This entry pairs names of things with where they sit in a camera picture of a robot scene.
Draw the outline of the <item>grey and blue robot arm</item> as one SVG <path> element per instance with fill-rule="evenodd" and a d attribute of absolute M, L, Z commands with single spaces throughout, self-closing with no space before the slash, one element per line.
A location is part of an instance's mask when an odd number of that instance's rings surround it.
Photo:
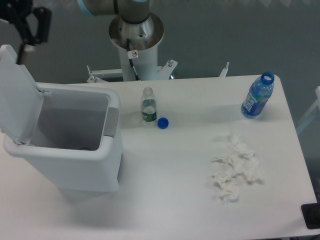
<path fill-rule="evenodd" d="M 150 15 L 148 0 L 78 0 L 77 5 L 87 15 L 119 15 L 133 25 L 145 22 Z M 0 19 L 14 25 L 21 38 L 17 65 L 25 63 L 28 48 L 48 41 L 52 11 L 44 6 L 35 7 L 32 0 L 2 0 Z"/>

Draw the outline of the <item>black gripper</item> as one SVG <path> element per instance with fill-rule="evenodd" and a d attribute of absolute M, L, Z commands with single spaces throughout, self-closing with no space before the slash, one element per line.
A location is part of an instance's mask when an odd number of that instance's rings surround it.
<path fill-rule="evenodd" d="M 33 16 L 36 27 L 32 31 L 28 17 Z M 44 6 L 33 7 L 32 0 L 1 0 L 0 19 L 10 24 L 16 23 L 16 28 L 22 43 L 16 60 L 17 65 L 23 65 L 28 52 L 36 45 L 47 43 L 51 27 L 52 11 Z"/>

